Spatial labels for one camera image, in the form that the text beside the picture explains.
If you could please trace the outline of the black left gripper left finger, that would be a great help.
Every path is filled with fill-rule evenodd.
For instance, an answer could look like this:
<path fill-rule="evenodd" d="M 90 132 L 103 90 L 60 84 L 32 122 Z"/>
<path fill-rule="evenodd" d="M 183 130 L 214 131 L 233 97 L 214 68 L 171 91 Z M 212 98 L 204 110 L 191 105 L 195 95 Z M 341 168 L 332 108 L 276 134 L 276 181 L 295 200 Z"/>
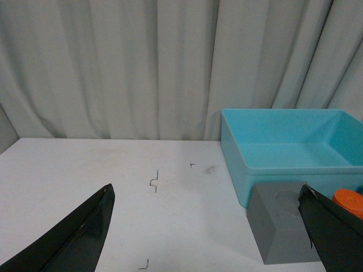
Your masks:
<path fill-rule="evenodd" d="M 111 222 L 115 192 L 105 185 L 1 271 L 95 271 Z"/>

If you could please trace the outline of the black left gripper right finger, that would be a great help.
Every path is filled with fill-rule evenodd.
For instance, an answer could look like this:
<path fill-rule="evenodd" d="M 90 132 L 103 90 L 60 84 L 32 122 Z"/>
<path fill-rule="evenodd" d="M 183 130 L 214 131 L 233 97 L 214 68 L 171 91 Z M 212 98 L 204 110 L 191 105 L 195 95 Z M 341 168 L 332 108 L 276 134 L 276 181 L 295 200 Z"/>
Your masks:
<path fill-rule="evenodd" d="M 304 184 L 299 213 L 326 271 L 362 271 L 362 219 Z"/>

